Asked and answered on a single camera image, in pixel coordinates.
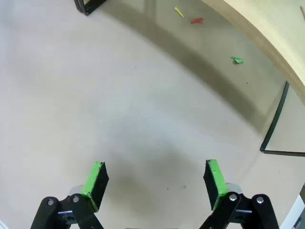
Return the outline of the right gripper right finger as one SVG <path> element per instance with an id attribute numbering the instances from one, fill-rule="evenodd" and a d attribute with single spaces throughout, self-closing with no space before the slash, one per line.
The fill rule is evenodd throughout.
<path id="1" fill-rule="evenodd" d="M 206 160 L 203 178 L 212 213 L 200 228 L 225 229 L 230 223 L 243 229 L 279 228 L 270 198 L 265 194 L 247 198 L 239 185 L 225 182 L 217 160 Z"/>

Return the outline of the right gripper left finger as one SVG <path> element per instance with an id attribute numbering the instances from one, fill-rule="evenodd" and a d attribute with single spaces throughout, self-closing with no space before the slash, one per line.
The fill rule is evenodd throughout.
<path id="1" fill-rule="evenodd" d="M 69 229 L 77 224 L 81 229 L 102 229 L 95 216 L 99 211 L 109 177 L 104 162 L 95 162 L 85 185 L 78 193 L 63 200 L 45 197 L 36 212 L 32 229 Z"/>

